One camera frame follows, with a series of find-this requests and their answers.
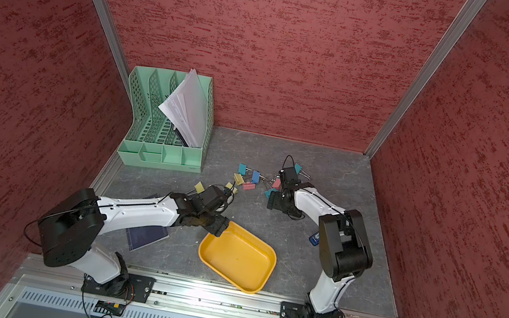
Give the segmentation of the yellow plastic tray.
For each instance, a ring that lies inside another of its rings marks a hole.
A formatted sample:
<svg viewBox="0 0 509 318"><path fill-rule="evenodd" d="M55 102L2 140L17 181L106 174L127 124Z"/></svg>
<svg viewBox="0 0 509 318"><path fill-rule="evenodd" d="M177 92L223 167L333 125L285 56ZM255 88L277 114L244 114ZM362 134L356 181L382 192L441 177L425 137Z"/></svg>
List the yellow plastic tray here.
<svg viewBox="0 0 509 318"><path fill-rule="evenodd" d="M264 288L277 262L270 245L233 221L220 237L207 235L198 254L208 268L250 295Z"/></svg>

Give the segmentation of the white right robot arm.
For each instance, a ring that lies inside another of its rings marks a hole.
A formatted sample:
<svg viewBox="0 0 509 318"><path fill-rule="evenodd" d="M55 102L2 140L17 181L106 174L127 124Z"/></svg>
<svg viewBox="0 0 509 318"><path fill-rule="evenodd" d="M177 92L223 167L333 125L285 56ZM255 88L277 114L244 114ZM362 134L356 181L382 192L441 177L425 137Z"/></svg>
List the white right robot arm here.
<svg viewBox="0 0 509 318"><path fill-rule="evenodd" d="M374 263L362 214L335 205L309 183L286 184L279 191L271 191L267 207L317 224L322 272L308 301L315 315L338 310L350 284Z"/></svg>

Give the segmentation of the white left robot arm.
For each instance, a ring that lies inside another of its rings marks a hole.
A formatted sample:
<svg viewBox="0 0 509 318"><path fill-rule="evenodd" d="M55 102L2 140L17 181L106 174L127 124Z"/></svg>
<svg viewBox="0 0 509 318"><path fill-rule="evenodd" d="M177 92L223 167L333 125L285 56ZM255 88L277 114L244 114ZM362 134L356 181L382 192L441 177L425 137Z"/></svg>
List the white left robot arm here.
<svg viewBox="0 0 509 318"><path fill-rule="evenodd" d="M230 220L218 209L185 194L163 198L115 199L82 189L35 220L43 263L49 268L72 267L96 284L121 290L129 273L123 257L99 243L99 236L139 227L202 227L219 237Z"/></svg>

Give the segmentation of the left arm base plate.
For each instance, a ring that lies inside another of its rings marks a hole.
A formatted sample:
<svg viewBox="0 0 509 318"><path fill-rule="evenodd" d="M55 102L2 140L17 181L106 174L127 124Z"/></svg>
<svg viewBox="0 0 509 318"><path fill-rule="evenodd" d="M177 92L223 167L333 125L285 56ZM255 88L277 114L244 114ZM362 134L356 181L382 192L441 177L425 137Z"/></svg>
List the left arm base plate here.
<svg viewBox="0 0 509 318"><path fill-rule="evenodd" d="M128 274L127 277L118 276L105 284L97 283L91 276L86 275L81 292L95 296L118 298L128 302L144 304L151 294L156 279L153 277Z"/></svg>

